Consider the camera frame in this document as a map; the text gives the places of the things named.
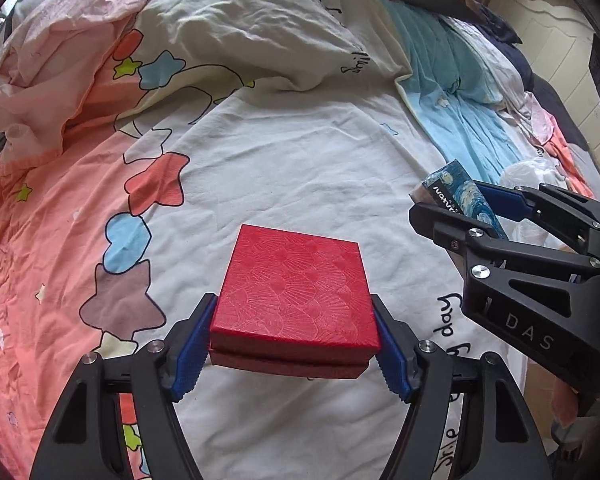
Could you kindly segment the starry night small box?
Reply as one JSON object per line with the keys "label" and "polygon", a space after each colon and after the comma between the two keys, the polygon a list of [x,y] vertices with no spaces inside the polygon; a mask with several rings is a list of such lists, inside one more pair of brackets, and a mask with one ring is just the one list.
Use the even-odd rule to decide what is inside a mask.
{"label": "starry night small box", "polygon": [[477,183],[456,159],[426,177],[412,192],[412,200],[436,205],[453,214],[462,214],[487,224],[499,238],[507,240],[500,220]]}

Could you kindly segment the red embossed gift box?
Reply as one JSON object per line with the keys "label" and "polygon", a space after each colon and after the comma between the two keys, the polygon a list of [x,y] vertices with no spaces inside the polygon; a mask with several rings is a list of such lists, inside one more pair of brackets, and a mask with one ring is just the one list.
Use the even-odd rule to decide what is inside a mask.
{"label": "red embossed gift box", "polygon": [[250,224],[240,228],[210,325],[213,364],[355,379],[379,349],[358,244]]}

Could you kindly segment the white plastic bag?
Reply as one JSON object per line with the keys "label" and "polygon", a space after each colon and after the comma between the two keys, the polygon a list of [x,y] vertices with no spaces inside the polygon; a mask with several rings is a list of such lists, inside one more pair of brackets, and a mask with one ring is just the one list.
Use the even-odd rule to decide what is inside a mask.
{"label": "white plastic bag", "polygon": [[[517,186],[538,188],[541,183],[558,186],[564,190],[568,188],[566,177],[557,169],[556,164],[541,157],[524,160],[506,167],[500,179],[500,185],[503,188],[516,188]],[[498,220],[501,221],[508,238],[514,242],[559,250],[567,249],[567,246],[557,237],[530,220],[513,221],[504,217],[500,217]]]}

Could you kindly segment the brown cardboard box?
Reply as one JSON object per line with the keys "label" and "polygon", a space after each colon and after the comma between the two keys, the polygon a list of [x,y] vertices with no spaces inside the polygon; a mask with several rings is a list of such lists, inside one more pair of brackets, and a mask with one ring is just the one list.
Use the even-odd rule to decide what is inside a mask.
{"label": "brown cardboard box", "polygon": [[546,454],[557,450],[552,425],[566,429],[578,416],[576,393],[533,361],[528,362],[524,398],[538,428]]}

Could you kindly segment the dark navy blanket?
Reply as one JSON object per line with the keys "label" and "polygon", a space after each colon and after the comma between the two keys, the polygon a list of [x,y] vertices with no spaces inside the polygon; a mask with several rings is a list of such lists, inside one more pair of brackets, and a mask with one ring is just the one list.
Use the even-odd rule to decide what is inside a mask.
{"label": "dark navy blanket", "polygon": [[480,58],[495,87],[494,110],[521,157],[496,180],[512,186],[516,169],[534,171],[533,182],[600,201],[600,170],[557,91],[532,70],[510,25],[487,8],[481,13],[482,21],[475,25],[457,18],[445,21]]}

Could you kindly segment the cream carved headboard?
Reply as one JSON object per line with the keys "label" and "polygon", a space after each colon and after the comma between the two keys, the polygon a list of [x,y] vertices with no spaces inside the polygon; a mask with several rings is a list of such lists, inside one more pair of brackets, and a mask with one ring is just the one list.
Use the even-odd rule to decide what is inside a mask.
{"label": "cream carved headboard", "polygon": [[535,76],[557,93],[600,170],[600,24],[580,0],[476,0],[504,18]]}

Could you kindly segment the cartoon star print duvet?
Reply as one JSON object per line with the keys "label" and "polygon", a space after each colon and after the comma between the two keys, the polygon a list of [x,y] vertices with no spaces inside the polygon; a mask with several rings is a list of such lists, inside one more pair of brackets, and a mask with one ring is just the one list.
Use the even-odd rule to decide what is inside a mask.
{"label": "cartoon star print duvet", "polygon": [[245,224],[352,240],[394,316],[527,361],[462,315],[408,223],[459,159],[531,157],[527,93],[477,29],[396,0],[20,0],[0,26],[0,461],[30,474],[73,367],[218,289]]}

